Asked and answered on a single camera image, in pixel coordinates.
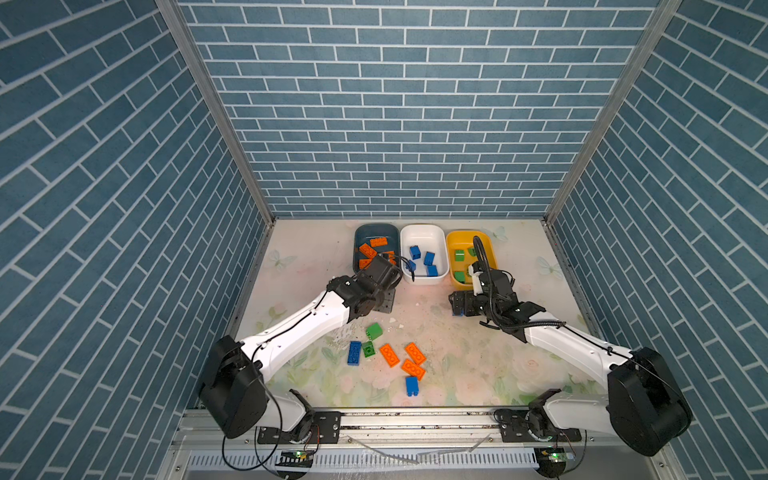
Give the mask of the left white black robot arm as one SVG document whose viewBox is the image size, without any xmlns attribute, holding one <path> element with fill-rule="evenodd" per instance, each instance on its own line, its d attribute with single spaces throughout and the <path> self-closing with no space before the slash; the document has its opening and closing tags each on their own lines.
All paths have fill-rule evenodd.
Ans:
<svg viewBox="0 0 768 480">
<path fill-rule="evenodd" d="M 378 308 L 402 276 L 400 267 L 379 255 L 354 275 L 331 279 L 322 293 L 282 322 L 241 340 L 226 335 L 214 343 L 198 396 L 225 438 L 264 427 L 293 442 L 305 440 L 314 409 L 296 390 L 288 397 L 275 395 L 267 382 L 316 340 Z"/>
</svg>

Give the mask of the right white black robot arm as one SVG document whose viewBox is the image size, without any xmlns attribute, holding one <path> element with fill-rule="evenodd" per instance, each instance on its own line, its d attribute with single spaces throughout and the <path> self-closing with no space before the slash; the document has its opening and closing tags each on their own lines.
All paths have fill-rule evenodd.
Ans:
<svg viewBox="0 0 768 480">
<path fill-rule="evenodd" d="M 450 294 L 456 316 L 477 317 L 482 326 L 559 357 L 585 373 L 600 394 L 549 389 L 530 402 L 525 421 L 532 437 L 549 441 L 566 430 L 613 435 L 651 457 L 685 433 L 693 412 L 663 356 L 631 350 L 583 333 L 543 306 L 522 302 L 513 279 L 491 269 L 472 276 L 469 290 Z"/>
</svg>

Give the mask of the blue lego bottom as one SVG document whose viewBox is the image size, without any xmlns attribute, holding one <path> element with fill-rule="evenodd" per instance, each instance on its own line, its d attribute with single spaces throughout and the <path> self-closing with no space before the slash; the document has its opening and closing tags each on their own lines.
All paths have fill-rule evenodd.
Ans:
<svg viewBox="0 0 768 480">
<path fill-rule="evenodd" d="M 409 376 L 405 379 L 406 394 L 408 397 L 416 397 L 419 395 L 419 379 L 415 376 Z"/>
</svg>

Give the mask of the orange lego brick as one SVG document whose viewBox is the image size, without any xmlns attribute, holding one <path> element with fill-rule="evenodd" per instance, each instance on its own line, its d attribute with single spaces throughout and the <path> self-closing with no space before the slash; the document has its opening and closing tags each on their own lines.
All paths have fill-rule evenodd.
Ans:
<svg viewBox="0 0 768 480">
<path fill-rule="evenodd" d="M 358 247 L 358 250 L 362 255 L 364 255 L 368 259 L 373 259 L 378 255 L 377 251 L 367 243 L 363 243 L 362 245 L 360 245 Z"/>
</svg>

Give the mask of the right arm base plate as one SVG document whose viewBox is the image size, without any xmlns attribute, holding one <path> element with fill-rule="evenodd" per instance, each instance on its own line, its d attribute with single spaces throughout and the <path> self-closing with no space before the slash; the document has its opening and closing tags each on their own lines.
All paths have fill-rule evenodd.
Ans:
<svg viewBox="0 0 768 480">
<path fill-rule="evenodd" d="M 582 440 L 580 430 L 557 428 L 541 409 L 499 408 L 493 411 L 493 419 L 505 443 Z"/>
</svg>

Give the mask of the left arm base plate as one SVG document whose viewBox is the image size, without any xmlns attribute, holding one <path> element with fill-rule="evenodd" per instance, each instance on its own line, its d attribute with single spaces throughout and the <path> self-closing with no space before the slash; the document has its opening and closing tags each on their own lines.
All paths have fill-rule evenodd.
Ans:
<svg viewBox="0 0 768 480">
<path fill-rule="evenodd" d="M 259 445 L 272 444 L 337 444 L 341 429 L 340 411 L 314 411 L 290 431 L 277 428 L 259 427 L 256 442 Z"/>
</svg>

